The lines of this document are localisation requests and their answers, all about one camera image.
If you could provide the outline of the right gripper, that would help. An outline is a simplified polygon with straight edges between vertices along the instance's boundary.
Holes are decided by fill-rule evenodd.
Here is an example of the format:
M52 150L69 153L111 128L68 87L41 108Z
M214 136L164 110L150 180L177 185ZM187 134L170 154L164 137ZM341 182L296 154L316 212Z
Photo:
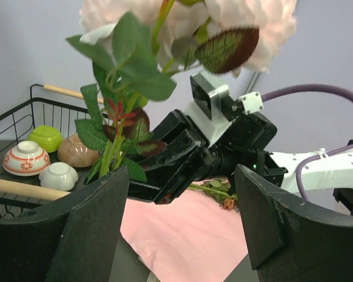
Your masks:
M192 119L180 110L173 110L150 137L164 142L166 148L155 156L129 157L144 168L147 181L131 180L128 197L168 204L194 180L226 178L234 182L237 165L263 176L270 159L265 148L276 133L277 127L260 113L241 116L208 151L207 139Z

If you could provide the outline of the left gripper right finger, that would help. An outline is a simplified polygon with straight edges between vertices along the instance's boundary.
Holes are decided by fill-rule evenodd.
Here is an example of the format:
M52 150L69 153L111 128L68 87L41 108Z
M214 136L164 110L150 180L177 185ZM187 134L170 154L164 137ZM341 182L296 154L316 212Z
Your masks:
M235 169L249 259L260 281L353 281L353 216Z

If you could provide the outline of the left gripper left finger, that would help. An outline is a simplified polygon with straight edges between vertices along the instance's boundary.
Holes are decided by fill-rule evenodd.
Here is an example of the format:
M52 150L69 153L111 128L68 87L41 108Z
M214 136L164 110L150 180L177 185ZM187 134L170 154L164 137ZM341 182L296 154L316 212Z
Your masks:
M108 281L128 170L18 217L0 219L0 281Z

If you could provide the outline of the brown dried rose bunch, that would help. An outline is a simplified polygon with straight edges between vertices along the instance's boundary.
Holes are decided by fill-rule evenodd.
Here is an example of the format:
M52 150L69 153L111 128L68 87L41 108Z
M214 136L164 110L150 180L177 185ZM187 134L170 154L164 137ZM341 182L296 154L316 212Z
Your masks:
M227 178L208 179L202 182L193 182L188 186L189 190L204 192L213 198L225 210L233 210L237 205L237 196L229 195L231 184Z

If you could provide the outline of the pink wrapping paper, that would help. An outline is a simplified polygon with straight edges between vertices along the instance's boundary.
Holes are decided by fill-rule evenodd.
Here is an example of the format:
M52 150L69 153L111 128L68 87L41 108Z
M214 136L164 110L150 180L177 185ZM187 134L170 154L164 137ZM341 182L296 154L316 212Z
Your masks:
M224 281L248 253L240 214L191 190L166 205L128 199L121 234L160 281Z

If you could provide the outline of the pink flower bunch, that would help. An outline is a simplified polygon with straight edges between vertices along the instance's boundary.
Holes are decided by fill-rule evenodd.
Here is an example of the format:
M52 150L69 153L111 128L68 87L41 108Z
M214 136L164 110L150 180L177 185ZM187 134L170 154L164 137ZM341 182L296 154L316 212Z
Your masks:
M169 99L174 76L201 67L214 76L242 69L266 72L295 33L295 1L85 1L81 35L67 38L92 63L95 82L81 88L89 118L75 124L79 138L101 156L89 179L126 166L145 180L131 155L166 148L150 140L144 109Z

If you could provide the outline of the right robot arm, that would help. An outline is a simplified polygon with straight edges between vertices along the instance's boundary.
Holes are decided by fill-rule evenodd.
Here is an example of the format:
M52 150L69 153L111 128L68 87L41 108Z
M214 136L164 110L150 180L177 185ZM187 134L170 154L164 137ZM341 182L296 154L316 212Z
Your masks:
M171 112L151 137L165 142L166 148L154 156L131 156L145 170L146 179L131 179L128 197L169 204L193 182L225 177L233 183L237 165L290 193L353 189L353 141L331 151L267 152L277 128L259 113L238 116L214 138L208 137L207 128L190 114Z

